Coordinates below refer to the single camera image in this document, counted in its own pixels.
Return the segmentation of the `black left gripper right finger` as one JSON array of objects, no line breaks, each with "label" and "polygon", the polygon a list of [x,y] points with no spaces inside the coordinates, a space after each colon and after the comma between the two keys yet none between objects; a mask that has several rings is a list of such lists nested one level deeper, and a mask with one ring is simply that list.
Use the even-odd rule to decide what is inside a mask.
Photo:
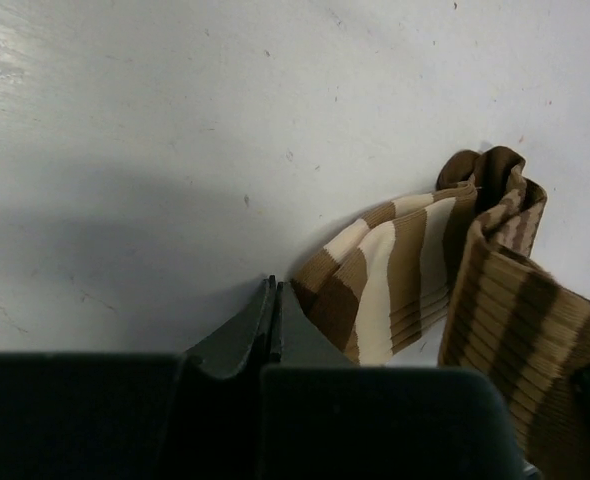
[{"label": "black left gripper right finger", "polygon": [[354,367],[304,315],[292,286],[284,282],[277,285],[272,315],[272,362],[301,368]]}]

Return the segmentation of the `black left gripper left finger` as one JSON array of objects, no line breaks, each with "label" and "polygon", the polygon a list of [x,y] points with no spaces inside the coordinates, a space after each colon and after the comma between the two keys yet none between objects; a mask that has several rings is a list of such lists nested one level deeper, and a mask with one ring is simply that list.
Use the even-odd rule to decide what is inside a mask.
[{"label": "black left gripper left finger", "polygon": [[248,303],[187,352],[186,367],[215,380],[239,376],[254,356],[267,352],[276,299],[276,279],[263,279]]}]

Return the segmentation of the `brown striped sock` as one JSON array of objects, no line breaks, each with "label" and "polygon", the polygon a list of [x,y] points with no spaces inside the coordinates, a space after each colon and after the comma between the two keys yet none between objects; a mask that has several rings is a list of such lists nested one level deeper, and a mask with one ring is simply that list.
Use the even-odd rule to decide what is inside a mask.
[{"label": "brown striped sock", "polygon": [[571,383],[590,365],[590,300],[530,257],[547,195],[524,166],[503,146],[456,153],[434,192],[364,213],[291,284],[305,316],[362,366],[443,325],[439,365],[489,377],[526,459],[548,479],[590,479]]}]

